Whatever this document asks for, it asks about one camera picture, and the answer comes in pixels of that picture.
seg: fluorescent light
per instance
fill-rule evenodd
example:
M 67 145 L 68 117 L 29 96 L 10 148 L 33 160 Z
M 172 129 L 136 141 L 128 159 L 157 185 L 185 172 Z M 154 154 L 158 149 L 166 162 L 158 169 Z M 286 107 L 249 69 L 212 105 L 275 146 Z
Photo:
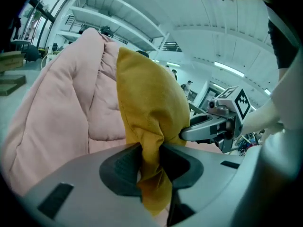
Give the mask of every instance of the fluorescent light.
M 242 77 L 242 78 L 245 76 L 242 72 L 239 72 L 238 70 L 235 70 L 234 68 L 231 68 L 231 67 L 229 67 L 229 66 L 225 66 L 225 65 L 223 65 L 223 64 L 221 64 L 221 63 L 218 63 L 218 62 L 216 62 L 216 61 L 214 62 L 214 65 L 215 65 L 215 66 L 218 66 L 218 67 L 221 67 L 221 68 L 223 68 L 223 69 L 225 69 L 225 70 L 229 70 L 229 71 L 231 71 L 231 72 L 237 74 L 238 76 L 240 76 L 240 77 Z
M 170 62 L 167 62 L 166 64 L 168 64 L 169 66 L 180 66 L 179 64 L 170 63 Z
M 268 89 L 265 89 L 264 92 L 267 94 L 267 95 L 270 95 L 271 92 L 268 90 Z
M 214 84 L 214 83 L 213 83 L 213 85 L 214 85 L 215 87 L 221 89 L 221 90 L 225 90 L 225 88 L 223 88 L 223 87 L 221 87 L 221 86 L 219 86 L 219 85 L 217 85 L 217 84 Z

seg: pink comforter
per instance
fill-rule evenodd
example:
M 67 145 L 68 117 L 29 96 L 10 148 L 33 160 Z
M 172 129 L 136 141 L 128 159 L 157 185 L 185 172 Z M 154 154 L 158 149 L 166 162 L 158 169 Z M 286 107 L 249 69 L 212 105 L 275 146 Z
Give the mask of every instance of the pink comforter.
M 16 193 L 76 157 L 125 144 L 118 52 L 116 42 L 90 28 L 41 71 L 2 148 L 3 174 Z M 187 146 L 220 153 L 215 145 Z

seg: white ceiling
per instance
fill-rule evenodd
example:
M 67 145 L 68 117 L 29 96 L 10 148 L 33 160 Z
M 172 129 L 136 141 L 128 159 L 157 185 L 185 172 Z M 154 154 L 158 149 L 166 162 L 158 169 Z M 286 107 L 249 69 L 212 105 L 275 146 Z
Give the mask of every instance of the white ceiling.
M 211 71 L 222 87 L 242 85 L 255 106 L 263 105 L 278 81 L 276 58 L 268 36 L 268 15 L 258 0 L 123 0 L 170 32 L 195 68 Z M 131 23 L 140 27 L 138 19 Z M 245 74 L 219 70 L 218 61 Z

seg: glass wall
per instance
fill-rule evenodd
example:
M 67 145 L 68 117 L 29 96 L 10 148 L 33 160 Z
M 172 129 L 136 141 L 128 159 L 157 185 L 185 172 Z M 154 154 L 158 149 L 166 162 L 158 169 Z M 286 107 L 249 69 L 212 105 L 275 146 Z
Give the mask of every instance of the glass wall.
M 65 1 L 36 0 L 35 3 L 30 0 L 19 15 L 21 28 L 18 33 L 18 39 L 27 40 L 38 48 L 44 48 L 52 25 L 51 21 L 54 21 L 54 17 Z

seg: yellow towel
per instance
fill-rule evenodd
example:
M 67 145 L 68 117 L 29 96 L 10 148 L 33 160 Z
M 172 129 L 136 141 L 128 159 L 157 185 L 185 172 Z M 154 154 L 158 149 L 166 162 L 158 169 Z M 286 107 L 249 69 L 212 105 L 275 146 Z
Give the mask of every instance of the yellow towel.
M 172 185 L 159 165 L 159 147 L 164 142 L 181 146 L 178 136 L 189 126 L 189 106 L 173 75 L 149 58 L 121 48 L 117 60 L 117 91 L 125 125 L 126 143 L 143 148 L 141 181 L 143 204 L 157 215 L 171 199 Z

